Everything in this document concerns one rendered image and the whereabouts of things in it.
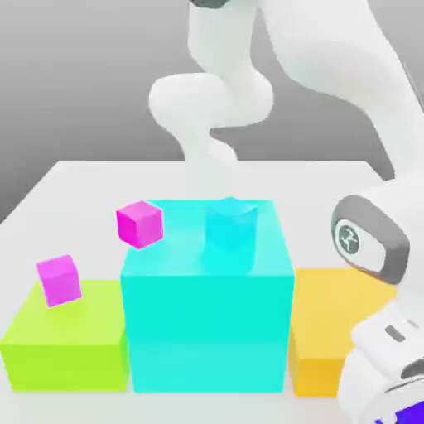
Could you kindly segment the large cyan box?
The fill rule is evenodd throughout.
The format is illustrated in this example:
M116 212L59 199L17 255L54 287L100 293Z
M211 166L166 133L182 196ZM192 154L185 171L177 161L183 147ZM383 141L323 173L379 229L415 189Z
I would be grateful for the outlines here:
M275 205L255 200L240 242L209 200L160 200L164 238L130 248L120 282L138 393L279 393L294 270Z

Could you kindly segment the large lime green box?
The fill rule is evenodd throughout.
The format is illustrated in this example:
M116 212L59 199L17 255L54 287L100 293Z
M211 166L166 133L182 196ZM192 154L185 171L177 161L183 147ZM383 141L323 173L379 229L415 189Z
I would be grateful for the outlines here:
M119 392L129 376L119 282L83 281L82 298L47 307L36 283L0 341L12 390Z

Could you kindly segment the small blue cube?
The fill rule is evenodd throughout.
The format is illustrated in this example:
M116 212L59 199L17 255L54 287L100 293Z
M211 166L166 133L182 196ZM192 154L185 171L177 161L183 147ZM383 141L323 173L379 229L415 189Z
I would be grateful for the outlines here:
M386 403L373 413L375 424L424 424L424 400L417 403Z

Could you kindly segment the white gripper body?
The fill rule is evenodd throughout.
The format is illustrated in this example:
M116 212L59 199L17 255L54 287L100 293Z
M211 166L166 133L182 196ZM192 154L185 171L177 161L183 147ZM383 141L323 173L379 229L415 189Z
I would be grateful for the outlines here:
M337 401L349 424L398 424L398 412L424 401L424 374L392 380L354 349L344 362Z

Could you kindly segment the small orchid pink cube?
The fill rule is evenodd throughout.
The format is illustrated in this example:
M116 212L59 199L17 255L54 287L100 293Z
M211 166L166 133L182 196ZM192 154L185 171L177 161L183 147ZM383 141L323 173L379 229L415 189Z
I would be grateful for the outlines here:
M38 262L36 270L49 308L82 297L78 270L70 255Z

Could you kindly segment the large orange box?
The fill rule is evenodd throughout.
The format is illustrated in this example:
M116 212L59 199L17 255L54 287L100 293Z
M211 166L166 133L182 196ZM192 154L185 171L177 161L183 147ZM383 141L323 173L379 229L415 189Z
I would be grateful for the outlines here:
M350 331L395 295L353 268L298 268L287 351L294 394L334 398L353 348Z

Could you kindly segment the small cyan cube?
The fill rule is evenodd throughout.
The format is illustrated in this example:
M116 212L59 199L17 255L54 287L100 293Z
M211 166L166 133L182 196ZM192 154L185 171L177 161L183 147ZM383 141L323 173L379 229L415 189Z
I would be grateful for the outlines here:
M205 246L227 252L254 250L258 206L250 200L226 197L205 207Z

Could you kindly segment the small magenta cube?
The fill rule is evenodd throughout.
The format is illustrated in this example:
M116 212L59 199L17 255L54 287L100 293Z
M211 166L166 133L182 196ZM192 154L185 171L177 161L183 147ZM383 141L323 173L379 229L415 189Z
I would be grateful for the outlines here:
M145 201L116 211L118 236L134 248L145 248L164 236L162 210Z

